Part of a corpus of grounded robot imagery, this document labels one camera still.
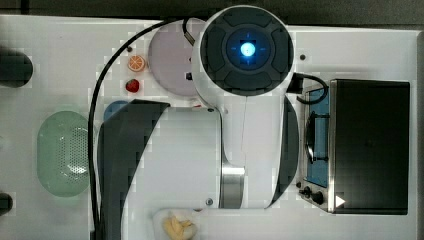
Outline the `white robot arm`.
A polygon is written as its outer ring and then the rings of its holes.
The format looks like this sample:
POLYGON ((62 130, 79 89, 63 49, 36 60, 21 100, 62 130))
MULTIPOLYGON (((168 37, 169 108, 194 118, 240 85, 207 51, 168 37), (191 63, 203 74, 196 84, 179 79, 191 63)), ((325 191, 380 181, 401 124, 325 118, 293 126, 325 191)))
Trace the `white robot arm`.
POLYGON ((299 130, 285 24, 254 6, 217 12, 194 42, 191 75, 199 107, 133 100, 102 124, 94 240, 163 240, 161 211, 267 209, 293 181, 299 130))

